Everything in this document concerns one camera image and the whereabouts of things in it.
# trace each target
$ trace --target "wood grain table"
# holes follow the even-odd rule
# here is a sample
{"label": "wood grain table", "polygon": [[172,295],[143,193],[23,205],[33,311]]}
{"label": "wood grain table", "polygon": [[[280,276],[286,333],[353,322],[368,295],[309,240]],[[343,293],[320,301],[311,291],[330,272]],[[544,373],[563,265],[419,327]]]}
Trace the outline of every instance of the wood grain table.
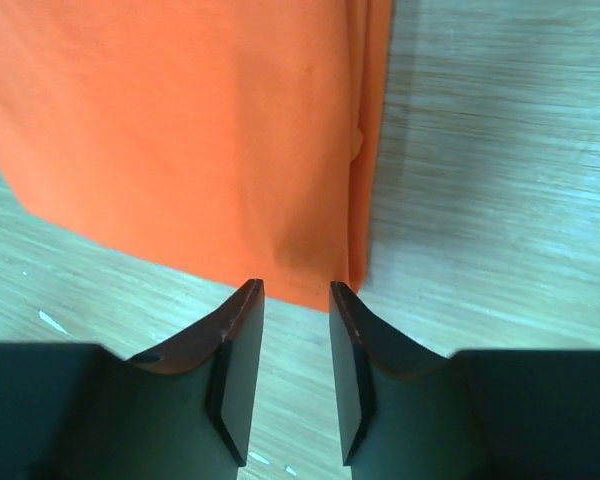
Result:
{"label": "wood grain table", "polygon": [[[397,0],[362,298],[433,350],[600,348],[600,0]],[[0,177],[0,340],[129,356],[231,289],[29,216]],[[240,478],[350,478],[325,315],[268,301]]]}

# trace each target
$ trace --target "orange cloth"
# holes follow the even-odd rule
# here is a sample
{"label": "orange cloth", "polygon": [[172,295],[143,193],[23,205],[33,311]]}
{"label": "orange cloth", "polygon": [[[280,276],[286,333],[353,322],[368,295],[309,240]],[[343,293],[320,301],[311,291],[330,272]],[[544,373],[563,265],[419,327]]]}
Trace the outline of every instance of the orange cloth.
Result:
{"label": "orange cloth", "polygon": [[109,248],[327,308],[365,275],[388,0],[0,0],[0,170]]}

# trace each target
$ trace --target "black plastic part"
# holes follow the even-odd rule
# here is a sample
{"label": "black plastic part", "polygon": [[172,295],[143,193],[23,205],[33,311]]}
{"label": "black plastic part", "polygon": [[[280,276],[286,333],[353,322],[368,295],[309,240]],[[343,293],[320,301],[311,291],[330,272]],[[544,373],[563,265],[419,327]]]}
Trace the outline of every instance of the black plastic part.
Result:
{"label": "black plastic part", "polygon": [[446,359],[342,283],[331,286],[330,328],[354,480],[600,480],[600,351]]}
{"label": "black plastic part", "polygon": [[233,480],[246,463],[262,281],[123,361],[98,345],[0,343],[0,480]]}

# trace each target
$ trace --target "wooden surface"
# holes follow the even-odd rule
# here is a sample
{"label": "wooden surface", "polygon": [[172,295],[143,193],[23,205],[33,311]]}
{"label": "wooden surface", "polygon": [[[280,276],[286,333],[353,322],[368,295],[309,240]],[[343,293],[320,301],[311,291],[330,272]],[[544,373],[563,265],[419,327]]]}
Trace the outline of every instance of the wooden surface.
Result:
{"label": "wooden surface", "polygon": [[[599,348],[600,0],[397,0],[386,100],[368,305],[443,354]],[[0,340],[128,356],[229,293],[28,216],[0,178]],[[266,315],[240,478],[349,478],[326,317]]]}

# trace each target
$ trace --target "white speck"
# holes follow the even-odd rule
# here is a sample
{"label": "white speck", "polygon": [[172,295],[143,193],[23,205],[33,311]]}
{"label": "white speck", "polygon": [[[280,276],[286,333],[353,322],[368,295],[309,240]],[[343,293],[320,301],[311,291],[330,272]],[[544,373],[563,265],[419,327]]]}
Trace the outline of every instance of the white speck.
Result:
{"label": "white speck", "polygon": [[256,452],[249,452],[249,456],[265,465],[271,465],[271,462]]}
{"label": "white speck", "polygon": [[53,328],[55,328],[56,330],[58,330],[59,332],[64,333],[65,335],[69,335],[69,332],[67,332],[62,325],[60,325],[58,322],[56,322],[53,318],[51,318],[49,315],[47,315],[45,312],[43,312],[42,310],[38,310],[38,316],[40,317],[40,320],[42,320],[43,322],[51,325]]}

